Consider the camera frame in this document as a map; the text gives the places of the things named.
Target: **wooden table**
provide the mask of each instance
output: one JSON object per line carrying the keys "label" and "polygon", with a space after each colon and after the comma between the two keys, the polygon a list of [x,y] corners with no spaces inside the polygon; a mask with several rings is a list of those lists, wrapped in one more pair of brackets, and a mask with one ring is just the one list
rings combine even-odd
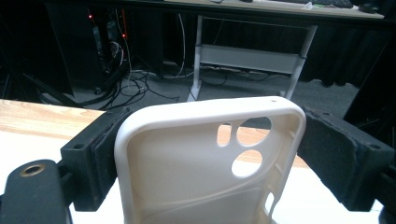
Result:
{"label": "wooden table", "polygon": [[[29,161],[59,161],[60,148],[103,113],[0,100],[0,194],[4,192],[8,174],[14,169]],[[245,141],[255,141],[266,133],[244,128],[240,134]],[[256,159],[248,155],[244,161],[255,162]],[[297,157],[274,219],[280,223],[377,223],[379,211],[380,207],[375,207],[370,213],[348,212]],[[123,223],[118,181],[97,212],[79,213],[71,206],[71,213],[77,224]]]}

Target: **dark floor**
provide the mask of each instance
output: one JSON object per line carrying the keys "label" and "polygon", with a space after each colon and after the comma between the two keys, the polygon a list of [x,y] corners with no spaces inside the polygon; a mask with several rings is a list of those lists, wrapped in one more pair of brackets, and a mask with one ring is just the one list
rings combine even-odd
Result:
{"label": "dark floor", "polygon": [[[205,66],[201,69],[201,80],[198,101],[279,95],[289,85],[289,78],[286,76]],[[186,102],[191,84],[192,69],[185,69],[180,73],[177,66],[168,64],[165,66],[164,78],[145,70],[133,70],[118,84],[119,93],[113,91],[108,99],[98,104],[89,102],[98,97],[92,90],[74,88],[74,96],[71,98],[90,109],[108,110],[128,105],[136,111],[149,105]],[[313,80],[299,82],[291,100],[299,106],[319,109],[342,118],[357,92],[358,89],[349,84],[325,87],[320,81]]]}

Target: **cable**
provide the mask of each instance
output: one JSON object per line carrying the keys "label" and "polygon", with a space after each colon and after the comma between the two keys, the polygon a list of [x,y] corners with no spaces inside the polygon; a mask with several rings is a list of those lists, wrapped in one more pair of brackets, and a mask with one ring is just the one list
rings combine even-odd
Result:
{"label": "cable", "polygon": [[224,23],[224,20],[221,20],[220,28],[219,28],[218,33],[216,34],[215,40],[213,41],[213,45],[215,45],[216,42],[218,42],[218,38],[219,38],[220,31],[221,31],[221,28],[222,28],[223,23]]}
{"label": "cable", "polygon": [[183,71],[184,62],[186,61],[186,34],[184,32],[184,24],[183,24],[183,20],[181,19],[181,15],[180,15],[180,13],[178,13],[177,15],[178,15],[178,19],[180,20],[181,33],[183,35],[183,62],[181,63],[180,71],[177,74],[177,77],[178,77],[178,76],[180,76],[181,71]]}

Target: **wooden tabletop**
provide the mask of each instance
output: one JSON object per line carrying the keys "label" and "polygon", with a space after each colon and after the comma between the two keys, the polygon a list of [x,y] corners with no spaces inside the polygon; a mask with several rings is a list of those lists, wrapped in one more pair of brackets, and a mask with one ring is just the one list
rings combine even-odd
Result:
{"label": "wooden tabletop", "polygon": [[[70,140],[103,113],[98,110],[0,100],[0,131]],[[226,126],[220,128],[218,139],[221,141],[227,132]],[[238,139],[244,143],[254,143],[263,139],[268,132],[241,128]],[[249,162],[259,162],[259,159],[248,153],[241,158]],[[296,157],[293,165],[307,167],[299,157]]]}

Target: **screw hole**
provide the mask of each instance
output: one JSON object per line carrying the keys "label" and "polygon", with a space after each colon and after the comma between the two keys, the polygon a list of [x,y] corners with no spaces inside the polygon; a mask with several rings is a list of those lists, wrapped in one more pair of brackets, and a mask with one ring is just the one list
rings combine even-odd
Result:
{"label": "screw hole", "polygon": [[82,147],[84,147],[84,144],[76,144],[73,146],[73,149],[80,149]]}
{"label": "screw hole", "polygon": [[44,169],[45,169],[44,164],[31,165],[31,166],[26,167],[25,169],[22,170],[21,176],[27,177],[27,176],[32,176],[32,175],[38,175]]}

